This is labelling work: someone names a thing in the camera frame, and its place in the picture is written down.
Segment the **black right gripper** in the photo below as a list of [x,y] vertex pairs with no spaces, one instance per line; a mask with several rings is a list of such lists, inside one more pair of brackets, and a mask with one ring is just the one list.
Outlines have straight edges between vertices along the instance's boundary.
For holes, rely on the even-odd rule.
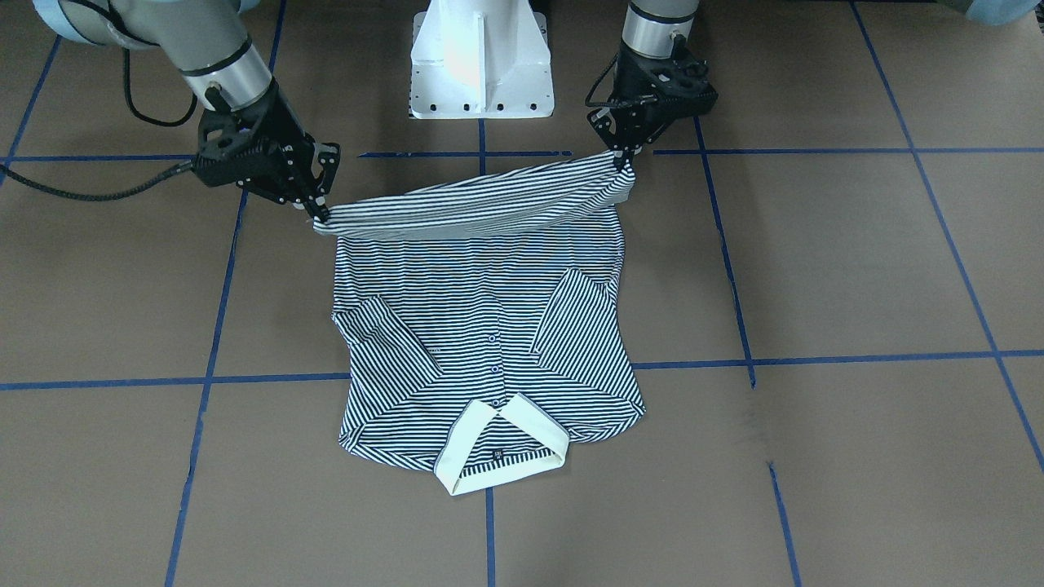
[[339,145],[307,134],[277,83],[241,110],[232,110],[216,85],[205,96],[216,107],[199,121],[195,177],[208,187],[235,183],[256,196],[305,210],[314,224],[328,224],[325,196],[339,167]]

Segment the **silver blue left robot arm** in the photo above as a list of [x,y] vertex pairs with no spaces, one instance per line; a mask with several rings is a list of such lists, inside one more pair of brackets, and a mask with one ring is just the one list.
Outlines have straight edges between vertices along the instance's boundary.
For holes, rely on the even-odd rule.
[[622,40],[585,99],[588,122],[619,170],[679,119],[711,112],[719,93],[689,50],[697,1],[630,1]]

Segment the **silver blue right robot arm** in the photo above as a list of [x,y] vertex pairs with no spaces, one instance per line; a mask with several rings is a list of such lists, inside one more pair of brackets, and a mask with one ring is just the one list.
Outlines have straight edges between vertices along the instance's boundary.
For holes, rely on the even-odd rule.
[[201,105],[197,152],[164,172],[192,172],[206,186],[236,186],[330,216],[340,160],[336,143],[317,142],[301,122],[258,52],[240,15],[251,1],[37,1],[35,11],[76,43],[159,48]]

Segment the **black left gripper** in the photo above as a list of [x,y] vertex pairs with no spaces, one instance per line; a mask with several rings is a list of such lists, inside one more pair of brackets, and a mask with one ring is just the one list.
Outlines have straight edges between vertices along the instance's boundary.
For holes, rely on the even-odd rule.
[[719,99],[708,78],[707,60],[683,43],[664,58],[646,57],[626,43],[586,96],[588,123],[613,155],[616,170],[626,170],[637,152],[679,119],[707,114]]

